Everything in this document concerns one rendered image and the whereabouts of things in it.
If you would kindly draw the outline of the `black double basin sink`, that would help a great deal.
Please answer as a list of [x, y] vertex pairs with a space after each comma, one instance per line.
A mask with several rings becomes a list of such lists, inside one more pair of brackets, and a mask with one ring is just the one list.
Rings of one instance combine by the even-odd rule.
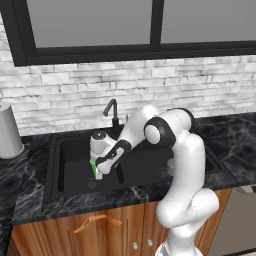
[[170, 148], [141, 142], [116, 169], [98, 180], [90, 165], [93, 130], [55, 134], [51, 137], [44, 198], [54, 200], [79, 194], [124, 189], [139, 185], [170, 182]]

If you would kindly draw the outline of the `green item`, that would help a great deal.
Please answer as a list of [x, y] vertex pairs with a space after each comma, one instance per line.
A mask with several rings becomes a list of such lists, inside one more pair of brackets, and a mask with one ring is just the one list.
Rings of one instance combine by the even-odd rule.
[[89, 163], [90, 163], [90, 166], [91, 166], [91, 168], [92, 168], [93, 175], [94, 175], [94, 177], [96, 178], [97, 171], [96, 171], [95, 162], [94, 162], [93, 160], [90, 160]]

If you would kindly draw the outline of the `black tap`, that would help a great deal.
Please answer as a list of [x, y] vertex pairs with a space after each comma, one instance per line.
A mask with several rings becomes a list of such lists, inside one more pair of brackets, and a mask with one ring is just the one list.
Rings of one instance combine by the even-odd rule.
[[118, 118], [118, 109], [117, 109], [117, 101], [115, 99], [111, 99], [108, 105], [105, 107], [103, 111], [103, 115], [105, 117], [108, 116], [110, 109], [113, 109], [113, 118], [112, 118], [112, 130], [111, 133], [114, 136], [117, 136], [120, 132], [119, 118]]

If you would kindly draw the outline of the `grey cylindrical canister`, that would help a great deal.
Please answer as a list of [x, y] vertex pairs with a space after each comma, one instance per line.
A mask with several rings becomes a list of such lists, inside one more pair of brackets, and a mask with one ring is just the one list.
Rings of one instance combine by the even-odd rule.
[[0, 102], [0, 158], [17, 157], [23, 150], [11, 104]]

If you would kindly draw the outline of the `black framed window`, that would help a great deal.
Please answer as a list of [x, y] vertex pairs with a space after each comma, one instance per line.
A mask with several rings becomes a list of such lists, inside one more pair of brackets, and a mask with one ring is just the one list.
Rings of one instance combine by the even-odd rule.
[[42, 47], [35, 44], [27, 0], [0, 0], [0, 14], [16, 67], [112, 61], [256, 55], [256, 40], [163, 43], [167, 0], [152, 0], [150, 42], [142, 45]]

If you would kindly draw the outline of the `grey dishwasher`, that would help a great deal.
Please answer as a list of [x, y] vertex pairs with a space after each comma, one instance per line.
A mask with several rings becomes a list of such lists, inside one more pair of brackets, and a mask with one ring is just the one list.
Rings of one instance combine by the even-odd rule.
[[256, 256], [256, 193], [233, 188], [207, 256]]

